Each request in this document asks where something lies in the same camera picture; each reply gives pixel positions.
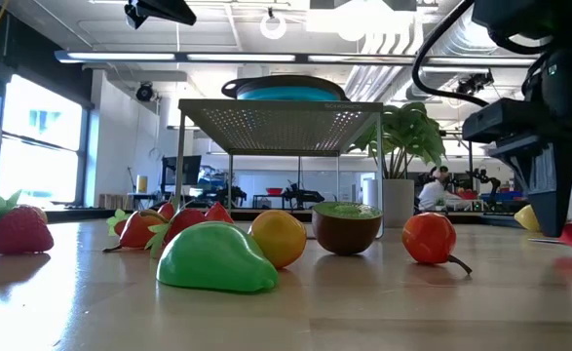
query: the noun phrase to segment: wooden table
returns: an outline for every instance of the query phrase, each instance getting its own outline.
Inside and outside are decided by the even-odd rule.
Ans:
[[[101,252],[103,221],[51,229],[49,254],[0,256],[0,350],[572,350],[572,249],[518,229],[457,226],[472,278],[397,232],[354,257],[309,241],[256,295],[159,285],[147,252]]]

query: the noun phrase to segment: shelf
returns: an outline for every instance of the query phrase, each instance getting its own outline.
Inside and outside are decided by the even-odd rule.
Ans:
[[[376,123],[383,104],[181,99],[179,109],[230,155],[336,157]]]

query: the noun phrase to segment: plant pot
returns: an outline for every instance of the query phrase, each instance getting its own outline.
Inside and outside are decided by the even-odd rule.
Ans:
[[[369,179],[365,205],[378,207],[378,181]],[[383,180],[383,226],[385,228],[403,228],[413,217],[415,183],[410,179]]]

